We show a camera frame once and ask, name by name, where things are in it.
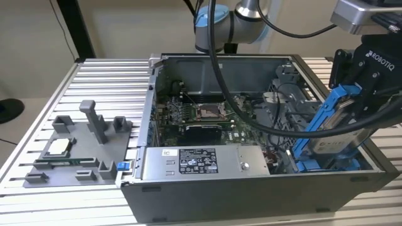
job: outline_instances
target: aluminum extrusion table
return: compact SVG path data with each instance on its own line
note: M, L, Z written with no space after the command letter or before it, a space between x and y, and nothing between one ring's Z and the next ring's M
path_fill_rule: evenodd
M332 62L304 59L325 84ZM85 121L83 99L97 101L106 120L123 115L134 122L127 159L137 156L138 128L149 88L149 60L89 59L75 64L38 119L0 170L0 225L131 225L137 224L121 189L115 185L23 188L54 128L58 115ZM402 171L402 126L381 129L372 136L392 163ZM402 176L376 193L361 194L336 213L226 220L179 225L402 225Z

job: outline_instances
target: warning label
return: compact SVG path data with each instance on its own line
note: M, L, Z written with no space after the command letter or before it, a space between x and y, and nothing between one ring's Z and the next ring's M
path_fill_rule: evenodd
M216 148L179 150L181 174L218 173Z

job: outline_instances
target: black cable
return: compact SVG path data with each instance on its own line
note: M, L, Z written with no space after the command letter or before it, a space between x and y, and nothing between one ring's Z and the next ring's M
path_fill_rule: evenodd
M10 144L13 144L13 145L19 145L18 143L11 142L11 141L9 141L9 140L5 140L5 139L2 139L2 138L0 138L0 141L3 141L3 142L6 142L6 143L10 143Z
M66 44L67 44L67 47L69 47L69 49L70 49L71 55L74 56L74 61L75 61L75 55L74 55L74 51L71 50L71 47L70 47L70 44L69 44L67 35L66 35L66 30L65 30L65 28L63 28L63 25L62 25L62 22L61 22L59 16L58 16L58 14L57 14L57 10L55 10L55 6L54 6L54 3L53 3L53 0L50 0L50 3L51 3L51 7L53 7L53 10L54 10L54 13L55 13L55 17L57 17L57 20L58 20L59 26L61 26L61 28L62 28L62 31L63 31L63 35L65 35Z
M190 0L183 0L183 1L187 5L187 8L189 8L190 12L191 12L191 15L196 16L196 10L194 10L194 7L193 7L193 4L191 4Z
M273 120L273 128L276 128L276 125L278 124L280 113L281 113L281 98L280 98L280 94L277 91L274 92L274 96L277 95L277 111L276 111L276 116L274 116L274 120ZM273 135L272 133L268 134L269 143L278 151L286 152L286 150L280 146L280 141L281 141L280 137L278 137L278 142L276 144L274 141L272 140L272 138L273 138L272 135Z
M318 36L320 34L322 34L324 32L328 32L329 30L332 30L333 28L337 27L337 25L332 24L330 26L328 26L326 28L321 29L320 31L317 32L313 32L312 34L293 34L293 33L289 33L286 31L284 31L280 27L277 27L270 21L269 19L266 18L265 14L264 14L264 11L262 11L262 8L260 6L260 0L257 1L257 11L258 11L258 14L262 18L262 20L265 21L266 25L270 26L270 28L273 28L277 32L280 32L281 34L292 37L292 38L297 38L297 39L306 39L306 38L312 38L314 36Z
M198 16L200 16L202 4L204 4L204 0L197 0L197 3L196 3L196 15L194 15L194 18L193 18L193 28L194 28L194 33L196 33L197 18L198 18Z
M173 105L177 108L178 115L179 115L178 118L177 118L177 120L179 120L181 119L181 110L179 110L179 107L174 103L169 103L169 105Z
M285 136L285 137L293 137L293 138L321 138L321 137L332 137L341 134L350 133L353 131L357 131L374 123L377 123L378 120L381 120L384 117L388 116L396 109L400 109L402 106L402 98L397 99L388 107L385 107L381 111L378 111L374 115L369 116L368 118L360 120L356 123L348 124L345 126L337 127L334 129L321 130L321 131L309 131L309 132L301 132L301 131L284 131L280 129L270 128L256 121L253 121L249 116L242 112L240 109L240 106L237 102L233 99L232 93L228 89L225 79L222 76L222 72L220 69L218 64L218 57L216 53L216 32L214 32L214 18L216 15L216 0L210 0L209 4L209 54L212 58L212 65L217 77L217 81L220 84L220 87L222 89L224 96L226 98L228 103L230 104L233 111L237 113L240 118L248 123L252 127L258 129L260 131L265 133L273 133L273 135L277 136Z
M194 28L194 33L196 33L197 17L200 16L200 9L201 9L201 0L197 0L197 3L196 3L196 14L194 14L194 17L193 17L193 28Z

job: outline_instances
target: blue clip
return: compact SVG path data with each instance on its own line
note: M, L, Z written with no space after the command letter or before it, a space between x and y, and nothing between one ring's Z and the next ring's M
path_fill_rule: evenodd
M122 161L118 163L118 171L129 171L130 170L130 162Z

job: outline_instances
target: green circuit board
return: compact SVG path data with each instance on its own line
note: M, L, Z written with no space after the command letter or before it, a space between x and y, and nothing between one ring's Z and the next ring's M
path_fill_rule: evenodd
M253 117L250 101L236 97L240 108ZM196 136L189 135L197 129ZM214 133L214 139L200 137ZM173 98L159 105L159 137L163 146L244 144L266 146L261 132L234 113L226 101L221 103L182 103Z

